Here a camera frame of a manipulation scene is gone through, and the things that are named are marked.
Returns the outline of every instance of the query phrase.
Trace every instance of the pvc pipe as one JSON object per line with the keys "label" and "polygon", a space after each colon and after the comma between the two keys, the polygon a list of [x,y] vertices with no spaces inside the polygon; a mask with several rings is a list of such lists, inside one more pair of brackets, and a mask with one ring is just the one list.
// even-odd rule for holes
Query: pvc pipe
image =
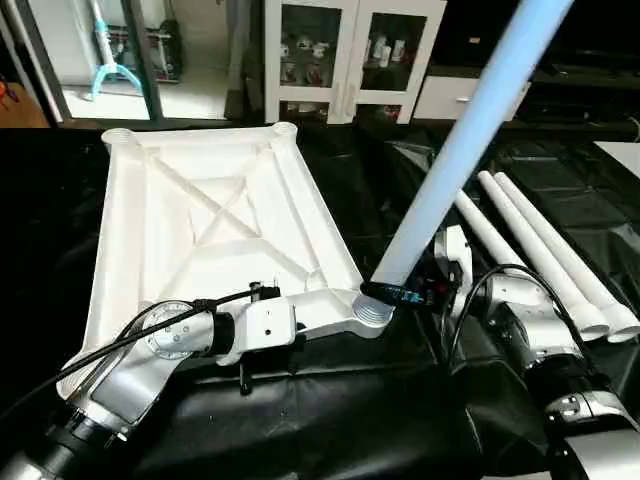
{"label": "pvc pipe", "polygon": [[611,327],[609,341],[612,343],[624,342],[638,335],[640,322],[631,310],[616,300],[582,258],[514,185],[511,179],[504,173],[497,173],[494,178],[587,300],[598,307],[605,316]]}
{"label": "pvc pipe", "polygon": [[589,341],[606,335],[609,331],[609,325],[600,310],[587,301],[491,174],[483,171],[478,174],[478,178],[536,270],[542,274],[560,297],[569,311],[571,319],[580,330],[582,338]]}
{"label": "pvc pipe", "polygon": [[515,263],[525,266],[518,254],[462,190],[456,195],[455,205],[497,263]]}
{"label": "pvc pipe", "polygon": [[573,0],[522,0],[372,276],[402,285],[516,102]]}

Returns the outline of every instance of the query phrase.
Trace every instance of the white tray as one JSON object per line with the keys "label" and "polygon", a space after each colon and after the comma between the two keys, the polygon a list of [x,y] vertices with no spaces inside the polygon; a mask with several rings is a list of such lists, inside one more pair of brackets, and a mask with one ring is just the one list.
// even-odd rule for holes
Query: white tray
{"label": "white tray", "polygon": [[[308,338],[380,326],[353,318],[362,283],[289,123],[250,129],[109,130],[111,165],[82,349],[109,343],[166,299],[277,282]],[[237,312],[248,300],[228,304]],[[58,385],[66,397],[83,377]]]}

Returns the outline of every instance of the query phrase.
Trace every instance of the bottle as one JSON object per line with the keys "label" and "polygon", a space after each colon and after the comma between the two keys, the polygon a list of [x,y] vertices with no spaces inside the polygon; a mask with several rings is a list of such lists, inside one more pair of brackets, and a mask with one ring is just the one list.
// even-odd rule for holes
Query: bottle
{"label": "bottle", "polygon": [[387,45],[387,37],[384,35],[380,35],[376,39],[376,43],[373,47],[373,58],[381,59],[382,58],[382,49]]}
{"label": "bottle", "polygon": [[389,66],[389,58],[391,57],[391,47],[382,47],[382,58],[380,58],[380,68]]}
{"label": "bottle", "polygon": [[405,40],[396,40],[396,43],[393,45],[393,53],[391,54],[392,62],[399,62],[404,57],[404,45]]}

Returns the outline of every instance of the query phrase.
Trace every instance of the white drawer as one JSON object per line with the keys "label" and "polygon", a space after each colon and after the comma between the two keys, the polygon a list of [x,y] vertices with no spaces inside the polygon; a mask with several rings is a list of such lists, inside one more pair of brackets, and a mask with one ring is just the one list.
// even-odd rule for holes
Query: white drawer
{"label": "white drawer", "polygon": [[[427,77],[420,93],[413,118],[460,118],[473,96],[478,80],[475,78]],[[522,99],[529,90],[529,83],[522,89],[518,100],[505,118],[512,120]]]}

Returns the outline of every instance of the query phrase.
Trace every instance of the floor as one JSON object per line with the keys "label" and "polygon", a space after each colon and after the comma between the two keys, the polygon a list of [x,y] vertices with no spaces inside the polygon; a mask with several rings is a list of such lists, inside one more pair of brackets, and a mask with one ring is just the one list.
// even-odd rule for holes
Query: floor
{"label": "floor", "polygon": [[[194,66],[178,84],[158,84],[162,111],[168,118],[224,119],[227,72]],[[74,118],[148,120],[144,97],[124,81],[107,83],[97,100],[90,101],[90,88],[63,86],[64,97]]]}

